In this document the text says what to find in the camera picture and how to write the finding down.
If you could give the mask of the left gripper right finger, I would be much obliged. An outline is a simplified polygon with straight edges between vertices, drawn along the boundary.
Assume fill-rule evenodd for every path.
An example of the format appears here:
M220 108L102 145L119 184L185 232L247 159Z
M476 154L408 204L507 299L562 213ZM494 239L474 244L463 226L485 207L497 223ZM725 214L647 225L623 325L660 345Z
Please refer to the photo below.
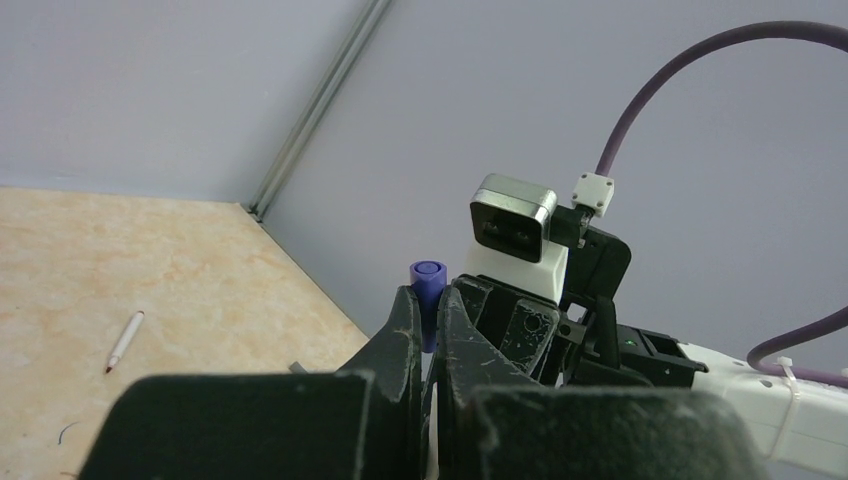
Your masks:
M471 324L460 292L439 313L443 479L765 479L733 408L680 388L540 385Z

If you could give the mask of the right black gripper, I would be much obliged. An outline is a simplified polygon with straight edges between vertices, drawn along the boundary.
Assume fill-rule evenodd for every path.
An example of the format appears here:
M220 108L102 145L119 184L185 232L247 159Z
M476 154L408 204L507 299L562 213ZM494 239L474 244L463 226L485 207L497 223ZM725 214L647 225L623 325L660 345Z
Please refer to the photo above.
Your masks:
M614 296L632 260L594 227L576 250L550 242L538 262L473 243L454 282L471 324L522 374L552 386L630 386Z

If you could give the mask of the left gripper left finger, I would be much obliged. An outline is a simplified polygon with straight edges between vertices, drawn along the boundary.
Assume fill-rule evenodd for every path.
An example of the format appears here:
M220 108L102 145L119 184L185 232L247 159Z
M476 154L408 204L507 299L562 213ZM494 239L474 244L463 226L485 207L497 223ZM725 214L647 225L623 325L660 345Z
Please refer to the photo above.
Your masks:
M82 479L418 479L417 298L333 372L157 375L114 403Z

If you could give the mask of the purple small cap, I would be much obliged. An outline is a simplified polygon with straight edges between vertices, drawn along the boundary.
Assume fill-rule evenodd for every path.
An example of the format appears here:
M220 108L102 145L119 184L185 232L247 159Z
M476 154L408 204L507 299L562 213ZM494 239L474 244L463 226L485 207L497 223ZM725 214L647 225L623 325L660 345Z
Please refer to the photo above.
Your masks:
M447 267L435 260L421 260L410 265L410 287L415 293L421 315L422 351L437 349L438 308L448 284Z

